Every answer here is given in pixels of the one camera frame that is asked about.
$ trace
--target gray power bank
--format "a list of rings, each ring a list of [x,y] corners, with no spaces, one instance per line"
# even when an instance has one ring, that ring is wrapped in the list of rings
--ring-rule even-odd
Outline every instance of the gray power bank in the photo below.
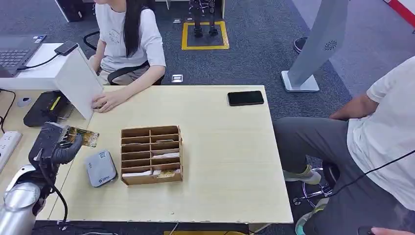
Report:
[[[85,165],[91,185],[94,187],[99,187],[111,181],[117,175],[113,159],[108,150],[102,150],[87,157]]]

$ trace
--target black chair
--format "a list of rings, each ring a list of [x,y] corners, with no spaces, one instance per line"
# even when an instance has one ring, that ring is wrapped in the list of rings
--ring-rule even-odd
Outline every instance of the black chair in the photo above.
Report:
[[[334,186],[336,185],[336,182],[338,181],[340,177],[340,171],[337,165],[323,161],[323,165],[321,168],[314,168],[314,171],[318,173],[323,173],[324,178],[320,181],[320,183],[317,185],[320,190],[315,192],[308,192],[307,191],[307,185],[306,183],[302,183],[302,192],[304,194],[303,197],[296,197],[293,199],[294,205],[298,206],[301,204],[301,201],[305,198],[308,198],[308,203],[315,208],[316,204],[314,204],[313,201],[311,201],[311,198],[317,197],[317,196],[330,196],[333,193]]]
[[[88,42],[88,38],[91,37],[91,36],[93,36],[93,35],[96,35],[96,34],[99,34],[99,31],[90,33],[90,34],[88,34],[88,35],[86,35],[84,37],[84,43],[85,43],[85,45],[87,45],[88,47],[90,47],[93,50],[96,50],[96,47],[94,45],[92,45],[91,43]],[[121,68],[119,70],[116,70],[116,71],[114,71],[114,72],[112,72],[112,73],[110,73],[108,75],[108,82],[111,85],[118,85],[117,83],[114,83],[113,80],[115,78],[117,78],[117,77],[120,77],[122,75],[125,75],[125,74],[127,74],[129,72],[132,72],[133,70],[134,70],[133,67],[126,67],[126,68]],[[153,83],[153,86],[159,86],[159,85],[161,85],[161,81],[163,79],[164,79],[164,75],[159,80],[157,80],[155,83]]]

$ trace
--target white shirt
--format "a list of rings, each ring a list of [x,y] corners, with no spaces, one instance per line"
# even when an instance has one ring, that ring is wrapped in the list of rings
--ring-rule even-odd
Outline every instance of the white shirt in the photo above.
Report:
[[[376,81],[367,95],[379,106],[371,116],[351,119],[347,132],[348,149],[363,172],[415,150],[415,57]],[[415,154],[368,177],[415,211]]]
[[[150,66],[166,66],[163,42],[156,24],[156,16],[151,9],[141,12],[139,25],[140,45],[131,57],[126,56],[124,43],[125,12],[115,12],[108,4],[95,5],[99,38],[107,45],[101,61],[103,70],[113,72],[125,67],[140,66],[148,60]]]

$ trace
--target laptop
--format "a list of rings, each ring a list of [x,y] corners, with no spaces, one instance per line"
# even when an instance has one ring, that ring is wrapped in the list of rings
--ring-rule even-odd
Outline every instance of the laptop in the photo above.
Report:
[[[45,34],[0,35],[0,78],[14,77],[45,38]]]

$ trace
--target woman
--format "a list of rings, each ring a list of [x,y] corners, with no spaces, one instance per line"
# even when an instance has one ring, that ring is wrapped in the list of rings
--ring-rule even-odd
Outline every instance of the woman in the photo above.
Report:
[[[113,80],[126,85],[124,88],[93,99],[92,107],[104,113],[159,80],[166,63],[151,0],[94,1],[100,34],[90,64],[99,73],[100,82],[108,84],[107,76],[115,70],[140,66]]]

